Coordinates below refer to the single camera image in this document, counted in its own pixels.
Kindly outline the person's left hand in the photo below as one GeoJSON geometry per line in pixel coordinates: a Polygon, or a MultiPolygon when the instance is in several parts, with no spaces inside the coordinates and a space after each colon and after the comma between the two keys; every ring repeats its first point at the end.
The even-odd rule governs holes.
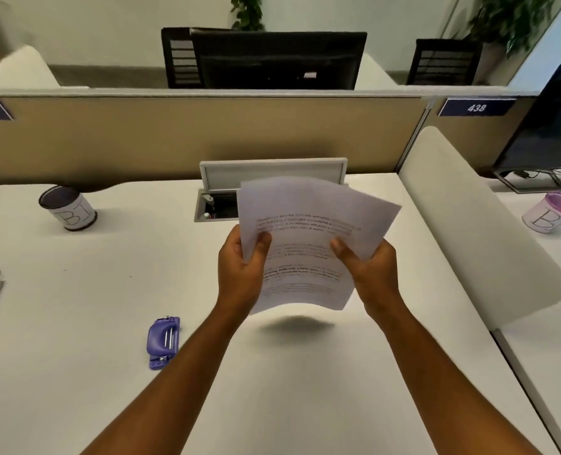
{"type": "Polygon", "coordinates": [[[260,296],[264,268],[246,268],[240,237],[240,227],[234,226],[219,251],[216,309],[244,321],[260,296]]]}

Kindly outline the person's right hand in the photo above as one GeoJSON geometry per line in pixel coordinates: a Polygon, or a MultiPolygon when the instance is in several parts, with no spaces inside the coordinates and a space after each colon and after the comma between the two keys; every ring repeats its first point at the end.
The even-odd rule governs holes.
{"type": "Polygon", "coordinates": [[[404,307],[399,292],[396,250],[382,240],[369,259],[360,260],[362,268],[358,275],[350,275],[366,312],[380,323],[404,307]]]}

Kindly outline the white printed paper sheets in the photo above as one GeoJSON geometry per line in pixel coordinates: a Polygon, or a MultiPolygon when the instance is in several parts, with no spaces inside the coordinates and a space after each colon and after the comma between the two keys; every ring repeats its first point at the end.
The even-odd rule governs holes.
{"type": "Polygon", "coordinates": [[[237,210],[245,259],[261,232],[272,236],[254,315],[287,304],[342,311],[354,283],[331,240],[368,259],[401,206],[330,181],[280,176],[241,183],[237,210]]]}

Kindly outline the person's left forearm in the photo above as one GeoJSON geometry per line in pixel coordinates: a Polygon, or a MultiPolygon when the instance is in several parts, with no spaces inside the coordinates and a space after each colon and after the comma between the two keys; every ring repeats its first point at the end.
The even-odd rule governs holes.
{"type": "Polygon", "coordinates": [[[254,302],[219,296],[176,356],[80,455],[180,455],[254,302]]]}

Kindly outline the person's right forearm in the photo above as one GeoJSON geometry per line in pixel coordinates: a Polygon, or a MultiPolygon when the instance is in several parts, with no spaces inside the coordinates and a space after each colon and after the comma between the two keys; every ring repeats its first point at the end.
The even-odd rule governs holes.
{"type": "Polygon", "coordinates": [[[455,365],[402,298],[363,299],[438,455],[542,455],[455,365]]]}

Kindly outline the beige desk partition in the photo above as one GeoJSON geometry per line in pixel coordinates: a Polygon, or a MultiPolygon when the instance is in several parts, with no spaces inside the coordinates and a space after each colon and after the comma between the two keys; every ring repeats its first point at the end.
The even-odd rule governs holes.
{"type": "Polygon", "coordinates": [[[347,173],[397,172],[436,127],[490,168],[537,97],[500,87],[386,91],[0,90],[0,184],[107,187],[200,177],[202,161],[346,158],[347,173]],[[447,98],[516,98],[504,116],[439,117],[447,98]]]}

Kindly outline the purple hole punch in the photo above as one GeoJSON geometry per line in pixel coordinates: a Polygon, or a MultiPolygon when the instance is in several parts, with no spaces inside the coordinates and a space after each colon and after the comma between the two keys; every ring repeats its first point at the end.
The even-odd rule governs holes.
{"type": "Polygon", "coordinates": [[[146,341],[149,369],[158,371],[168,365],[179,350],[180,318],[165,316],[150,326],[146,341]]]}

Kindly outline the white side divider panel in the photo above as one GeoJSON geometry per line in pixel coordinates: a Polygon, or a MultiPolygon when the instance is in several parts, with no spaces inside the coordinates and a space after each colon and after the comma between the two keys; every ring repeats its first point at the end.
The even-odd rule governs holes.
{"type": "Polygon", "coordinates": [[[435,127],[399,178],[490,330],[561,302],[561,268],[435,127]]]}
{"type": "Polygon", "coordinates": [[[0,90],[61,88],[42,55],[24,45],[0,60],[0,90]]]}

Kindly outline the black computer monitor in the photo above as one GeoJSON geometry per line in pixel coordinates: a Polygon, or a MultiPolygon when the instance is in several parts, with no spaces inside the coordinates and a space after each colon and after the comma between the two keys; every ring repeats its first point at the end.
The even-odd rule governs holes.
{"type": "Polygon", "coordinates": [[[203,86],[219,90],[354,90],[367,33],[190,30],[203,86]]]}

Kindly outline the white cup with dark rim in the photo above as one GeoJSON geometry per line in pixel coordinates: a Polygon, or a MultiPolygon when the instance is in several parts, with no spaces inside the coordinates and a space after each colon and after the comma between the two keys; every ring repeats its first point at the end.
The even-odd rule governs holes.
{"type": "Polygon", "coordinates": [[[98,219],[98,212],[77,189],[55,185],[42,192],[38,204],[51,213],[64,229],[77,232],[91,227],[98,219]]]}

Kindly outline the black office chair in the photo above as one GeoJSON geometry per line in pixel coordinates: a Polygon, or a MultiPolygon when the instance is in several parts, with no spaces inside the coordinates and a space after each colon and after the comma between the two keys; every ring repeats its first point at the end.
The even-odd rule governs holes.
{"type": "Polygon", "coordinates": [[[203,88],[190,29],[163,28],[161,40],[168,88],[203,88]]]}
{"type": "Polygon", "coordinates": [[[472,85],[482,51],[467,39],[417,39],[406,85],[472,85]]]}

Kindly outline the white cup with pink rim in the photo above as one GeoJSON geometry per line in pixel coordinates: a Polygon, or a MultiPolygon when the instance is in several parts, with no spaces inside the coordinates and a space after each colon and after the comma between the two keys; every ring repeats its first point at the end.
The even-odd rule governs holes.
{"type": "Polygon", "coordinates": [[[549,234],[561,227],[561,191],[546,193],[521,216],[521,220],[526,227],[540,234],[549,234]]]}

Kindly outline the green potted plant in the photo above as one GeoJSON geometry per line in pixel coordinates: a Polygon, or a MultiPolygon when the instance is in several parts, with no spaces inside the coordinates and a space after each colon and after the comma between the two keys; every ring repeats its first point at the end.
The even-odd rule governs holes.
{"type": "Polygon", "coordinates": [[[554,0],[476,0],[466,38],[504,47],[507,57],[530,52],[541,28],[551,21],[554,0]]]}
{"type": "Polygon", "coordinates": [[[231,29],[236,31],[264,31],[262,0],[231,0],[231,13],[235,21],[231,29]]]}

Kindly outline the black flat monitor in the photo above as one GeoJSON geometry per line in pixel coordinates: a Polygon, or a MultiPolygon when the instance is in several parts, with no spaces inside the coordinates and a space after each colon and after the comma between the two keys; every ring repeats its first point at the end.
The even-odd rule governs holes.
{"type": "Polygon", "coordinates": [[[561,191],[561,65],[492,167],[515,193],[561,191]]]}

